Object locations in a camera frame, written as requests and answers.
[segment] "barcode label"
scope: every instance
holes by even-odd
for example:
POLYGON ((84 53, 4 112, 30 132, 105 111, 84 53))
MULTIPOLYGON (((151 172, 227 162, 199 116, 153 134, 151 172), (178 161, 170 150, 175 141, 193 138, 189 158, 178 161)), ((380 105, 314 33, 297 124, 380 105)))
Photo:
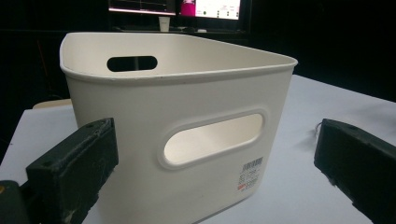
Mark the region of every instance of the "barcode label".
POLYGON ((239 174, 237 190, 244 192, 247 189, 251 189, 258 181, 260 177, 260 167, 262 165, 262 157, 246 163, 242 167, 242 172, 239 174))
POLYGON ((261 165, 261 164, 262 164, 262 157, 257 159, 257 160, 255 160, 255 161, 251 161, 251 162, 246 163, 244 165, 244 168, 243 168, 242 172, 244 172, 244 171, 246 171, 246 170, 248 170, 250 168, 253 168, 255 166, 261 165))

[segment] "monitor screen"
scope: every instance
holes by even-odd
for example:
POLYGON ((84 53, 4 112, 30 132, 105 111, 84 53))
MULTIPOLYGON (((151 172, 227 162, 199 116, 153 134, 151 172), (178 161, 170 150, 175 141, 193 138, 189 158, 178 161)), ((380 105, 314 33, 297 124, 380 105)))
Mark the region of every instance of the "monitor screen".
POLYGON ((109 0, 108 10, 175 16, 175 0, 109 0))
POLYGON ((179 15, 238 20, 241 0, 182 0, 179 15))

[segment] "dark background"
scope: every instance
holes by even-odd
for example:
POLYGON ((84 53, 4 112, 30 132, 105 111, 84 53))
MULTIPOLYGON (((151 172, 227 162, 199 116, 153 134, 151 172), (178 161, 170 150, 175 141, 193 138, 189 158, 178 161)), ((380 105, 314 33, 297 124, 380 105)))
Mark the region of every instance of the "dark background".
MULTIPOLYGON (((294 74, 396 102, 394 13, 390 1, 243 0, 241 34, 201 35, 296 58, 294 74)), ((59 47, 70 31, 111 31, 107 0, 0 3, 0 160, 23 110, 69 98, 59 47)), ((172 24, 196 21, 173 18, 172 24)))

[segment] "plastic container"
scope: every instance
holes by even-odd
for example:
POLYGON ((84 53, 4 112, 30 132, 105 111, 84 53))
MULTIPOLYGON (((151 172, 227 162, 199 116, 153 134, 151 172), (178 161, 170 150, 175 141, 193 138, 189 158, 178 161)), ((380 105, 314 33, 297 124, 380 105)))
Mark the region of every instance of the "plastic container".
POLYGON ((122 33, 68 34, 60 56, 78 126, 115 119, 120 164, 100 191, 104 222, 192 223, 259 186, 296 60, 122 33))

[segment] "oval handle hole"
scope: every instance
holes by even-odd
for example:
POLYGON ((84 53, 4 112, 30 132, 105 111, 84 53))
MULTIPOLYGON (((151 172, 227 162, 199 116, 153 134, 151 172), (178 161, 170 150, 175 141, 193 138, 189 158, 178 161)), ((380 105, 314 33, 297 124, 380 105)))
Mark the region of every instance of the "oval handle hole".
POLYGON ((172 165, 186 164, 252 141, 262 125, 262 115, 253 114, 181 131, 168 140, 164 156, 172 165))
POLYGON ((107 68, 112 72, 151 70, 157 67, 153 56, 114 57, 107 61, 107 68))

